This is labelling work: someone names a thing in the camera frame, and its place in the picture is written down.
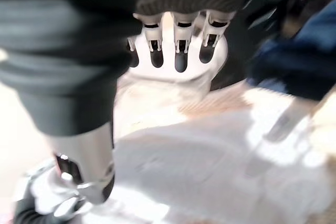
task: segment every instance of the black sleeve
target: black sleeve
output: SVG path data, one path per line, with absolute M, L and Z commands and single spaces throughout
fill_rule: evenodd
M 0 80 L 15 88 L 37 127 L 76 135 L 111 120 L 125 42 L 141 32 L 138 0 L 0 0 Z

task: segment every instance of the blue fabric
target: blue fabric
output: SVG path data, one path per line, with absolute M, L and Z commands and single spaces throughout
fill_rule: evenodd
M 295 38 L 267 41 L 251 62 L 247 82 L 321 100 L 336 83 L 336 0 L 313 16 Z

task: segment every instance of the black fingertip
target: black fingertip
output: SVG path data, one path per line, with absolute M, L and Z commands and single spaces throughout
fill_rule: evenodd
M 131 68 L 135 68 L 139 65 L 139 56 L 138 56 L 138 52 L 136 50 L 134 50 L 133 52 L 131 52 L 131 64 L 130 67 Z
M 179 73 L 183 73 L 188 66 L 188 54 L 177 52 L 175 54 L 175 69 Z
M 151 52 L 152 65 L 156 68 L 160 68 L 163 65 L 163 54 L 162 51 Z
M 214 55 L 215 48 L 213 47 L 201 47 L 200 53 L 199 53 L 199 60 L 201 63 L 207 64 L 212 60 L 212 57 Z

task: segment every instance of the robotic hand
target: robotic hand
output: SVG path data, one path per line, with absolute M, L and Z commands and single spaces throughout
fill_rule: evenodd
M 101 204 L 114 183 L 111 125 L 117 78 L 141 60 L 133 54 L 131 62 L 127 41 L 135 52 L 133 36 L 143 27 L 152 63 L 159 68 L 161 16 L 172 11 L 175 69 L 183 72 L 198 12 L 207 11 L 202 46 L 213 50 L 243 1 L 0 0 L 0 47 L 8 54 L 0 79 L 17 90 L 45 133 L 62 179 L 86 201 Z M 210 60 L 200 54 L 201 62 Z M 41 223 L 48 222 L 41 218 Z

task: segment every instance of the floor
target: floor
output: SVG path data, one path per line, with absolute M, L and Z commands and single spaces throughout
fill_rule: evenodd
M 17 94 L 0 84 L 0 214 L 11 209 L 16 181 L 29 168 L 50 156 L 43 136 L 34 127 Z

